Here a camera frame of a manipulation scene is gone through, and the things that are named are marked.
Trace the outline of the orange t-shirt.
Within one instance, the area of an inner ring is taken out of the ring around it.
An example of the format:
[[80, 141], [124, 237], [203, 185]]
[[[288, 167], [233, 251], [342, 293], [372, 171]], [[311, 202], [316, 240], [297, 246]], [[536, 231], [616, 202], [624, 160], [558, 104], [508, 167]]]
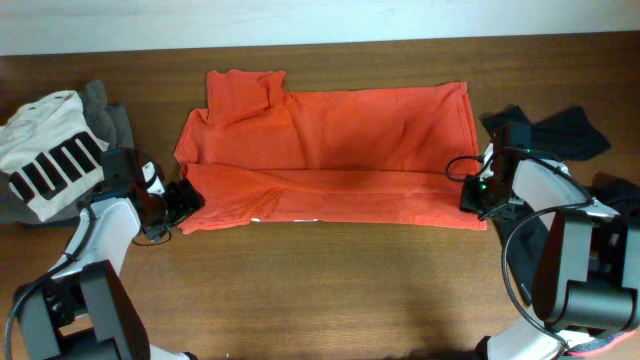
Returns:
[[184, 233], [253, 222], [484, 230], [461, 211], [478, 152], [463, 82], [291, 92], [282, 71], [206, 77], [174, 155], [204, 207]]

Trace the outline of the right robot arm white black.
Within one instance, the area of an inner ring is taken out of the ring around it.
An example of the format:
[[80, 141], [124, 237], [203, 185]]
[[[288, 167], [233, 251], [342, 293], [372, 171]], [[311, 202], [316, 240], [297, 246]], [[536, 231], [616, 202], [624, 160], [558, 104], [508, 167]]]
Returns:
[[[566, 166], [526, 154], [485, 157], [462, 178], [465, 212], [503, 219], [518, 202], [530, 206], [502, 245], [501, 272], [519, 319], [476, 346], [476, 359], [563, 359], [596, 339], [639, 327], [639, 225], [603, 204]], [[529, 306], [516, 297], [509, 252], [524, 227], [547, 229], [534, 263]]]

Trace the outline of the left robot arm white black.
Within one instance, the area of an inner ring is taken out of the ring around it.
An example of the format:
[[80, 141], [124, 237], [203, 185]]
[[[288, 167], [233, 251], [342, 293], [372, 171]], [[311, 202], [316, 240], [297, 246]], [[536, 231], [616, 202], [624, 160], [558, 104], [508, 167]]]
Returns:
[[190, 359], [150, 343], [120, 280], [130, 244], [143, 232], [152, 242], [170, 235], [204, 205], [186, 180], [132, 183], [94, 192], [56, 264], [19, 287], [4, 339], [20, 327], [31, 359]]

